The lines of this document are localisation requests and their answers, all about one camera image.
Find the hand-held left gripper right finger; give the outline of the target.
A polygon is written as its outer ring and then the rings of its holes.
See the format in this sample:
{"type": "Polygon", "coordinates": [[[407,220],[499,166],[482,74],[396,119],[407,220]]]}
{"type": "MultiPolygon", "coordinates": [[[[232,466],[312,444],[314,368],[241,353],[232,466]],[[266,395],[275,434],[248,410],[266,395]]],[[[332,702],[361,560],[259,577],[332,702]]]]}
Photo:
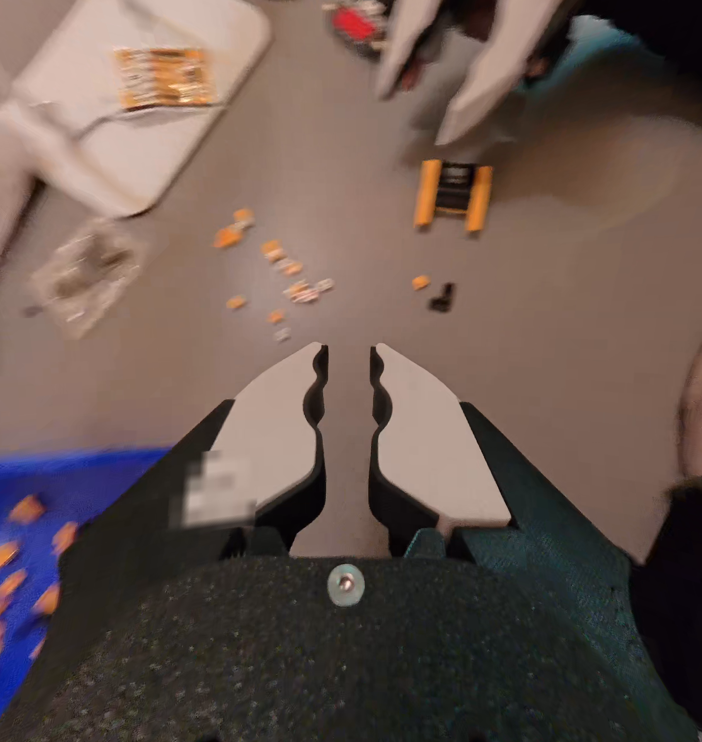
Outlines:
{"type": "Polygon", "coordinates": [[[458,529],[506,528],[511,511],[458,397],[384,343],[370,350],[374,431],[368,477],[372,515],[402,557],[420,530],[448,545],[458,529]]]}

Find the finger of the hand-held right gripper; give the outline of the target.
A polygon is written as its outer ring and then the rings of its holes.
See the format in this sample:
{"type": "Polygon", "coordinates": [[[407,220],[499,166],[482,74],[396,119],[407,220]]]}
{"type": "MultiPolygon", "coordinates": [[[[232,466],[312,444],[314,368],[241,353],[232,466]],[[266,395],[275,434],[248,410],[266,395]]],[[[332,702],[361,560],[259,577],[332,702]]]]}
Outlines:
{"type": "Polygon", "coordinates": [[[454,143],[483,122],[517,86],[529,58],[566,16],[567,2],[497,2],[491,34],[448,104],[436,145],[454,143]]]}
{"type": "Polygon", "coordinates": [[[415,88],[426,68],[439,59],[446,34],[464,12],[461,1],[394,2],[378,63],[376,98],[390,99],[415,88]]]}

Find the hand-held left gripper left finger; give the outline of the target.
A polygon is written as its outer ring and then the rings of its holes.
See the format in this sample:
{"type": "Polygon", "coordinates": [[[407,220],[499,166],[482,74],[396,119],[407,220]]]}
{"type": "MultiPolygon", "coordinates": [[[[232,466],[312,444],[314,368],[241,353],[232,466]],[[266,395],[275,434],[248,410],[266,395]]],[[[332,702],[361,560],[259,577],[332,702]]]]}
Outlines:
{"type": "Polygon", "coordinates": [[[311,342],[238,393],[211,446],[211,523],[273,528],[291,551],[319,517],[328,366],[328,346],[311,342]]]}

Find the orange black lego subassembly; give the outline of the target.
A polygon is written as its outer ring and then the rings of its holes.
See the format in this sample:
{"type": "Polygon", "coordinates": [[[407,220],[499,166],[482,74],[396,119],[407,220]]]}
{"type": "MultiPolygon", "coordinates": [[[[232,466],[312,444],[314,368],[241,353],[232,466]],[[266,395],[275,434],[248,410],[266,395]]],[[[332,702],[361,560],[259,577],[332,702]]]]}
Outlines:
{"type": "Polygon", "coordinates": [[[416,230],[430,228],[438,214],[463,217],[465,232],[477,235],[486,224],[494,169],[447,160],[421,163],[413,214],[416,230]]]}

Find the blue plastic bin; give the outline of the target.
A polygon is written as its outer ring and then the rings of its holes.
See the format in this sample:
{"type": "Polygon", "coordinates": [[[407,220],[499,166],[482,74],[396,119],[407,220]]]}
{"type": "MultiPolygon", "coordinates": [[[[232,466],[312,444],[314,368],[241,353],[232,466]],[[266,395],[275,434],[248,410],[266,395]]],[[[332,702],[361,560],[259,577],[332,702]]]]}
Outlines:
{"type": "Polygon", "coordinates": [[[0,509],[40,494],[79,527],[101,514],[169,449],[67,452],[55,456],[0,459],[0,509]]]}

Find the partly built lego car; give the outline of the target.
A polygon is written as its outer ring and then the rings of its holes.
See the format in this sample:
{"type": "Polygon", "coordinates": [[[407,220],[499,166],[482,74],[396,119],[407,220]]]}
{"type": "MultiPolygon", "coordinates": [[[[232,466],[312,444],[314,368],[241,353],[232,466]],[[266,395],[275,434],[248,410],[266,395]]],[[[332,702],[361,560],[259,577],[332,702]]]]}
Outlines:
{"type": "Polygon", "coordinates": [[[359,55],[377,60],[386,45],[393,1],[336,1],[321,10],[329,28],[359,55]]]}

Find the pile of orange lego pieces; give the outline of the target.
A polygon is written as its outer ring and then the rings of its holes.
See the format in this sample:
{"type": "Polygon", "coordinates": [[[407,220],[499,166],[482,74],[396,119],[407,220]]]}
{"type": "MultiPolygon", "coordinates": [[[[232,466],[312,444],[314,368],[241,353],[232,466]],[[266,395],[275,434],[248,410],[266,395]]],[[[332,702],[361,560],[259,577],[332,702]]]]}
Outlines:
{"type": "Polygon", "coordinates": [[[39,656],[59,605],[59,560],[81,520],[40,494],[0,509],[0,718],[39,656]]]}

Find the cluster of orange white pieces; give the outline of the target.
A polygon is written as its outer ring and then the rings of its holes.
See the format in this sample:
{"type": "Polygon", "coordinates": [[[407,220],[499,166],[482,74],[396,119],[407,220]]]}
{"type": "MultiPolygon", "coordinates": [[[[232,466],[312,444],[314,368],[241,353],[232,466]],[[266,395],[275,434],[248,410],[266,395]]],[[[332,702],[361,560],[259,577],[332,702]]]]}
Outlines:
{"type": "MultiPolygon", "coordinates": [[[[234,248],[244,241],[246,233],[255,225],[255,214],[252,209],[243,208],[233,212],[232,221],[222,227],[213,237],[213,246],[220,251],[234,248]]],[[[308,281],[304,275],[304,265],[300,260],[291,257],[278,239],[267,240],[260,247],[263,260],[269,264],[274,272],[286,279],[292,279],[282,290],[283,297],[292,304],[311,305],[317,303],[320,297],[335,289],[336,283],[330,278],[314,282],[308,281]]],[[[291,338],[291,328],[286,310],[274,309],[267,316],[267,322],[274,328],[274,340],[285,343],[291,338]]]]}

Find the white book stand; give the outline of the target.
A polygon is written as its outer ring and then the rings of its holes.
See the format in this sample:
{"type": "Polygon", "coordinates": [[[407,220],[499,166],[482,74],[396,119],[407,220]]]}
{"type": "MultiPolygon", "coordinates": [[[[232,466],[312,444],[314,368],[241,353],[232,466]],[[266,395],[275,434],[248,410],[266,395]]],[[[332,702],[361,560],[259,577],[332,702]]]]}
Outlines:
{"type": "Polygon", "coordinates": [[[74,2],[26,68],[0,65],[0,101],[37,177],[96,214],[126,219],[169,189],[272,41],[248,2],[74,2]],[[200,48],[214,107],[122,110],[118,48],[200,48]]]}

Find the clear bag of dark parts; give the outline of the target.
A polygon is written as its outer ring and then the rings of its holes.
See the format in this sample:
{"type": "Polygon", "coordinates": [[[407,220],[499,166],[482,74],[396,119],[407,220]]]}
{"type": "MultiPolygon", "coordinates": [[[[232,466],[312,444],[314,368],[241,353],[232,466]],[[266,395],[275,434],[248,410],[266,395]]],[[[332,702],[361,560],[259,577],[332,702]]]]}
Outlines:
{"type": "Polygon", "coordinates": [[[69,337],[82,339],[139,277],[148,254],[122,220],[89,220],[32,273],[32,296],[69,337]]]}

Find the orange sticker sheet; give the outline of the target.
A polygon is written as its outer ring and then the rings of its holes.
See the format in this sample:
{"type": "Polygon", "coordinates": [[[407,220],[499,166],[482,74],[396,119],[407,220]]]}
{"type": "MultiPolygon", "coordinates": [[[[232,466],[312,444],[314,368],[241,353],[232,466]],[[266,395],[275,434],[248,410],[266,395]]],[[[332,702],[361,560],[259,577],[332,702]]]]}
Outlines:
{"type": "Polygon", "coordinates": [[[118,48],[113,52],[123,111],[214,107],[211,58],[200,48],[118,48]]]}

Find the person's black jacket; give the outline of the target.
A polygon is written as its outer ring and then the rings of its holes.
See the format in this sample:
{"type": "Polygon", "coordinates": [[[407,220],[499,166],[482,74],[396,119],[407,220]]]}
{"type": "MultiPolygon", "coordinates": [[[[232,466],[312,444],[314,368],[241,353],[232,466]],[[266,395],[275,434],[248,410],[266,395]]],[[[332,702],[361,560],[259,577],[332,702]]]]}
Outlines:
{"type": "Polygon", "coordinates": [[[646,561],[632,569],[632,612],[663,684],[702,731],[702,477],[667,496],[646,561]]]}

